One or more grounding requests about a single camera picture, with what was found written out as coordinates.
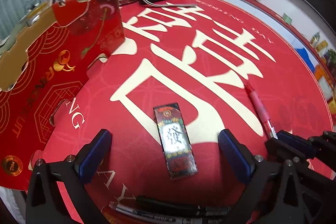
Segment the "red cardboard tray box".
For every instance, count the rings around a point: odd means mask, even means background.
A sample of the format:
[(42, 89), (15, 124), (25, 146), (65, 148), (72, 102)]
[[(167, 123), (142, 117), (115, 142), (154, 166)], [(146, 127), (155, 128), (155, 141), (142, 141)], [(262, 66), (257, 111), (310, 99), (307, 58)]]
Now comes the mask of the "red cardboard tray box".
[(66, 0), (44, 9), (1, 55), (1, 186), (27, 190), (29, 164), (45, 148), (60, 104), (88, 69), (125, 40), (118, 0)]

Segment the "round red wedding mat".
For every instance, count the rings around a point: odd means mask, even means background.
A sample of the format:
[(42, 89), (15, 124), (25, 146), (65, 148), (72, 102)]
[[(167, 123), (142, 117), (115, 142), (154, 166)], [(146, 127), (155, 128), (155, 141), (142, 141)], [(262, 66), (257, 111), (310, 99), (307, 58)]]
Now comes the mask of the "round red wedding mat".
[[(267, 134), (244, 89), (258, 93), (276, 130), (303, 138), (333, 128), (326, 99), (305, 61), (278, 32), (221, 0), (181, 0), (192, 8), (121, 8), (125, 42), (88, 71), (77, 96), (55, 115), (39, 157), (61, 161), (102, 128), (112, 147), (86, 190), (112, 223), (134, 219), (108, 209), (148, 196), (206, 206), (234, 203), (244, 189), (218, 146), (229, 129), (253, 154), (266, 155)], [(155, 106), (177, 103), (197, 174), (171, 180)]]

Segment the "black marker pen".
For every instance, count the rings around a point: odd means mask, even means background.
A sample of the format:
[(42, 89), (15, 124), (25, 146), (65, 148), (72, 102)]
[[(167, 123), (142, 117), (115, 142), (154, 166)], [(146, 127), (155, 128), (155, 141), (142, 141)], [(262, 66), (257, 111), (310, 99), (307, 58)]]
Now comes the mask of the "black marker pen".
[(143, 210), (152, 213), (159, 213), (171, 216), (185, 216), (185, 217), (217, 217), (225, 216), (231, 210), (230, 206), (225, 207), (211, 207), (191, 205), (185, 203), (176, 203), (169, 201), (161, 201), (155, 198), (146, 196), (137, 196), (136, 202)]

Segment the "blue plastic bag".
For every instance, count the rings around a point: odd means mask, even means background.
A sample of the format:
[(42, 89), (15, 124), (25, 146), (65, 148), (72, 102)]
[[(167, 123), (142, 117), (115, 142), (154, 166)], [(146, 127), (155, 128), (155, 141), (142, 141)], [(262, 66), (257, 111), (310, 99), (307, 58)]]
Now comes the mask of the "blue plastic bag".
[(295, 48), (295, 51), (300, 55), (312, 73), (315, 73), (315, 68), (319, 64), (317, 59), (308, 52), (305, 48)]

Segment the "decorated mahjong lighter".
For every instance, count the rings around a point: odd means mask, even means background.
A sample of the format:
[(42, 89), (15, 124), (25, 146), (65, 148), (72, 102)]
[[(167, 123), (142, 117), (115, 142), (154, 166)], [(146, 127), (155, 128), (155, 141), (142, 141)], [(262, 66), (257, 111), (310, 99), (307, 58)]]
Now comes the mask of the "decorated mahjong lighter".
[(197, 164), (179, 105), (155, 106), (153, 112), (170, 179), (197, 174)]

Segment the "pink grip red pen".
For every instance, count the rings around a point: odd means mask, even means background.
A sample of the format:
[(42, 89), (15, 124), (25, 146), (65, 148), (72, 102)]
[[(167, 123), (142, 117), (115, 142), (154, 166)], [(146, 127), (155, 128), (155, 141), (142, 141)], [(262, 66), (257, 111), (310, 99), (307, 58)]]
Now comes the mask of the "pink grip red pen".
[(275, 128), (273, 127), (270, 121), (270, 115), (267, 109), (265, 108), (263, 102), (261, 101), (259, 95), (249, 82), (244, 83), (244, 88), (256, 111), (256, 114), (258, 115), (260, 122), (263, 125), (264, 131), (267, 133), (269, 138), (277, 139)]

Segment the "silver grey marker pen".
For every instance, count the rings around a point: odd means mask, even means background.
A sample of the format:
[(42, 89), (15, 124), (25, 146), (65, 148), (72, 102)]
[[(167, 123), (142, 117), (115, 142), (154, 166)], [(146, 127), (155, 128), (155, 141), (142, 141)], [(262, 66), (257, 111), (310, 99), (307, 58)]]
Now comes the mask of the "silver grey marker pen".
[(175, 217), (162, 214), (154, 214), (143, 210), (131, 208), (120, 203), (110, 202), (108, 205), (114, 211), (127, 215), (128, 217), (145, 221), (148, 223), (180, 223), (180, 224), (194, 224), (194, 223), (221, 223), (221, 218), (206, 218), (206, 217)]

